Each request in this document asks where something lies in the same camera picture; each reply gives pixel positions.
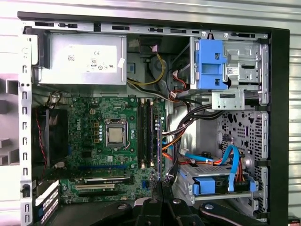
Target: cpu socket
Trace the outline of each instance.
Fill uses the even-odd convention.
[[[126,119],[105,119],[106,146],[125,147],[127,142]]]

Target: blue plastic bracket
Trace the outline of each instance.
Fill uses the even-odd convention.
[[[223,57],[222,40],[201,39],[198,41],[196,63],[199,72],[198,89],[224,90],[228,86],[222,82],[223,65],[227,59]]]

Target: yellow wire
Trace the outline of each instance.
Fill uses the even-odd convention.
[[[157,53],[157,57],[161,63],[162,71],[161,71],[160,76],[155,81],[151,81],[151,82],[139,82],[139,81],[131,81],[131,80],[127,80],[127,81],[131,84],[139,85],[139,86],[147,86],[147,85],[152,85],[152,84],[159,82],[163,78],[163,75],[164,75],[164,64],[163,64],[162,58],[160,57],[160,55],[158,53]]]

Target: open computer case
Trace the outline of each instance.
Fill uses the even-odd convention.
[[[18,17],[23,226],[85,225],[158,180],[287,224],[288,30]]]

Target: motherboard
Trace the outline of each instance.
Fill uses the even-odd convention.
[[[157,150],[166,126],[165,101],[70,97],[67,102],[69,150],[66,171],[60,175],[61,200],[150,197],[150,185],[158,178]]]

